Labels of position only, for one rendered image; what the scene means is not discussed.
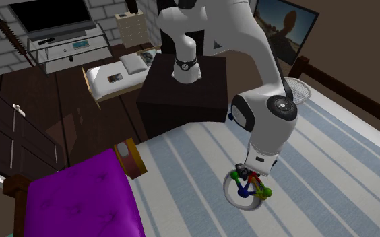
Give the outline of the black flat television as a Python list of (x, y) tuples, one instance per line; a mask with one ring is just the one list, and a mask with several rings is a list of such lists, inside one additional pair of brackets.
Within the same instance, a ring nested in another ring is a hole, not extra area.
[(32, 41), (76, 35), (96, 27), (84, 0), (32, 0), (8, 8)]

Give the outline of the framed wall picture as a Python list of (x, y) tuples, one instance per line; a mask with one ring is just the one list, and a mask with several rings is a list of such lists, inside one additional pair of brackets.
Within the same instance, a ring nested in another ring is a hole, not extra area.
[(319, 13), (288, 0), (257, 0), (254, 17), (275, 56), (293, 65)]

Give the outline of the red and yellow box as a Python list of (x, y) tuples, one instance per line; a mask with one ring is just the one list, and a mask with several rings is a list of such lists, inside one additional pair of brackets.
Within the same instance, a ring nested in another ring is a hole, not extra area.
[(139, 151), (132, 138), (126, 139), (113, 147), (124, 173), (132, 180), (147, 172)]

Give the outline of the white racket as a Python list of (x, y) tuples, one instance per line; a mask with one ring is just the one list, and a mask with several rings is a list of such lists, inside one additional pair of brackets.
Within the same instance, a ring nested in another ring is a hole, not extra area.
[(285, 77), (287, 84), (292, 90), (293, 102), (296, 105), (306, 102), (311, 97), (311, 91), (307, 84), (293, 77)]

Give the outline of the colourful ball and stick toy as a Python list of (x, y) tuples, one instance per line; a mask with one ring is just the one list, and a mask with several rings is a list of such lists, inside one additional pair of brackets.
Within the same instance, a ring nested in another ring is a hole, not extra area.
[(262, 183), (257, 173), (252, 172), (248, 175), (245, 186), (240, 183), (237, 172), (231, 172), (230, 177), (236, 182), (238, 187), (237, 193), (240, 197), (247, 198), (248, 196), (254, 196), (260, 198), (261, 200), (266, 200), (273, 194), (272, 190)]

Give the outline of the blue white striped bed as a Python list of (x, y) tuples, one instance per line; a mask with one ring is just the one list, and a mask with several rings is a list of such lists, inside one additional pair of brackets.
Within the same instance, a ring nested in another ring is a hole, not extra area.
[[(137, 146), (147, 172), (132, 180), (146, 237), (380, 237), (380, 142), (368, 125), (315, 92), (265, 178), (273, 195), (253, 211), (225, 198), (222, 181), (245, 157), (249, 134), (232, 121), (189, 123)], [(4, 180), (24, 237), (29, 184)]]

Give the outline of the dark wooden cabinet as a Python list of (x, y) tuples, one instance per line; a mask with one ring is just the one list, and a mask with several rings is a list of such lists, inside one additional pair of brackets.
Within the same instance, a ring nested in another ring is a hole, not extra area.
[(61, 146), (0, 92), (0, 173), (38, 178), (64, 167)]

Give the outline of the pale chest of drawers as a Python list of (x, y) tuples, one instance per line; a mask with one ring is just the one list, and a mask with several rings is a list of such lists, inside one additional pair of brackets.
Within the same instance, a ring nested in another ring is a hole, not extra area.
[(125, 48), (149, 42), (146, 19), (141, 10), (137, 13), (127, 11), (122, 14), (115, 14), (115, 19)]

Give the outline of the dark robot stand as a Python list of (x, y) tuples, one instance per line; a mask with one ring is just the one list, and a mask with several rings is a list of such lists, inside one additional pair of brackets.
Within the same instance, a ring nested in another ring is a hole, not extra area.
[(174, 55), (154, 57), (136, 102), (149, 139), (191, 122), (226, 120), (226, 59), (198, 56), (197, 61), (202, 78), (182, 84), (172, 77)]

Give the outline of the spiked brown bat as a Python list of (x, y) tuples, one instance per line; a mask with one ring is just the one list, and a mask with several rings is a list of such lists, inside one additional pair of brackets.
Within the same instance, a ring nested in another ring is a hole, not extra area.
[(19, 38), (14, 34), (14, 32), (11, 30), (11, 28), (7, 25), (7, 22), (0, 19), (0, 31), (5, 35), (5, 37), (8, 39), (8, 41), (11, 43), (11, 45), (17, 50), (17, 52), (24, 56), (27, 62), (34, 67), (33, 63), (27, 56), (27, 51), (23, 47), (22, 43), (20, 42)]

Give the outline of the small white wooden bed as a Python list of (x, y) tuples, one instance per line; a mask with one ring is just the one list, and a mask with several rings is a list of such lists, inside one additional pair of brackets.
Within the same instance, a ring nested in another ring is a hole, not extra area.
[(149, 59), (154, 59), (161, 52), (161, 46), (155, 46), (123, 55), (119, 57), (119, 61), (87, 71), (82, 67), (84, 81), (97, 107), (100, 108), (99, 102), (142, 87), (150, 70), (145, 55), (149, 54)]

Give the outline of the purple tufted cushion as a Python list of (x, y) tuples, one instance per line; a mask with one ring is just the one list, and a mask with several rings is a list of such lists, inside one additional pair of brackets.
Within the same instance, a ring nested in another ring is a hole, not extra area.
[(31, 182), (24, 237), (146, 237), (115, 152)]

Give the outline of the glass and white television stand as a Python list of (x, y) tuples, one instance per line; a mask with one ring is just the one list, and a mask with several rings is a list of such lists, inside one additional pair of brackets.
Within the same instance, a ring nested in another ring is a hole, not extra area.
[(27, 41), (28, 54), (45, 75), (112, 57), (113, 52), (100, 24), (84, 35), (42, 45)]

